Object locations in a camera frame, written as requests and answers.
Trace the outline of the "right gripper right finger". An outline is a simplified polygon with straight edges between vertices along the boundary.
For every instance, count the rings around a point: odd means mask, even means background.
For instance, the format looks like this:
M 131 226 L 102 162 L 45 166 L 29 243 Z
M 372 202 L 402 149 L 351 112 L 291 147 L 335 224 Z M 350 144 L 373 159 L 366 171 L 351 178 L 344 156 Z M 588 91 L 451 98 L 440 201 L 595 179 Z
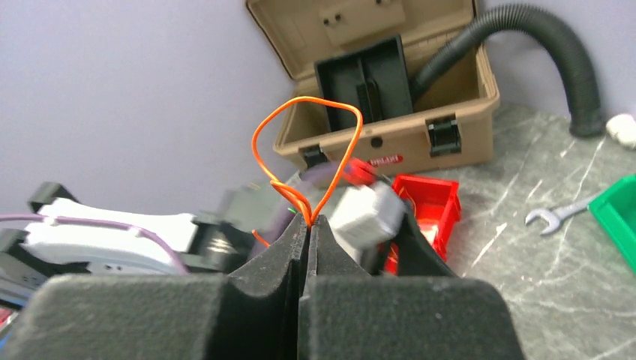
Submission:
M 298 306 L 300 359 L 523 359 L 509 308 L 482 280 L 373 276 L 321 217 Z

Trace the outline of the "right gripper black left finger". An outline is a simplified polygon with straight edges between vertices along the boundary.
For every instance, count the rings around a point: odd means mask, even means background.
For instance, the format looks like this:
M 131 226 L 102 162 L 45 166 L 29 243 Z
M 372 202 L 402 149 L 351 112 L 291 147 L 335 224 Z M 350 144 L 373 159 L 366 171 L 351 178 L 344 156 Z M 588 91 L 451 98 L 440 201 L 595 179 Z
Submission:
M 30 298 L 3 359 L 294 359 L 308 228 L 230 274 L 65 274 Z

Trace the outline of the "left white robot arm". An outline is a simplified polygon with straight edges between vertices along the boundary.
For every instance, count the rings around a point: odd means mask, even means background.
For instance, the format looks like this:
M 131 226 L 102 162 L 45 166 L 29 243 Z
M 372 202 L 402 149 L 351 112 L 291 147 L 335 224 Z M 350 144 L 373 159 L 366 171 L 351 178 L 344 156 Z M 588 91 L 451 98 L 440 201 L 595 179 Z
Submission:
M 29 214 L 8 214 L 26 228 L 1 235 L 1 304 L 21 308 L 49 278 L 109 272 L 179 275 L 194 272 L 187 255 L 200 255 L 204 235 L 222 228 L 193 214 L 134 214 L 83 205 L 67 189 L 47 183 Z M 348 254 L 398 237 L 407 205 L 378 181 L 348 188 L 329 223 Z

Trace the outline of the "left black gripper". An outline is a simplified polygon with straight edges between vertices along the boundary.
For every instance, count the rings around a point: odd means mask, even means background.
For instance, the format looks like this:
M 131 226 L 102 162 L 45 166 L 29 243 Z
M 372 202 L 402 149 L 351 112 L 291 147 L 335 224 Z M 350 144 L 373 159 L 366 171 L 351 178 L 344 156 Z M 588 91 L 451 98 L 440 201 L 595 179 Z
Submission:
M 371 275 L 380 275 L 389 259 L 392 245 L 397 246 L 397 276 L 455 277 L 455 273 L 421 234 L 416 219 L 410 213 L 404 215 L 394 238 L 362 251 L 360 266 Z

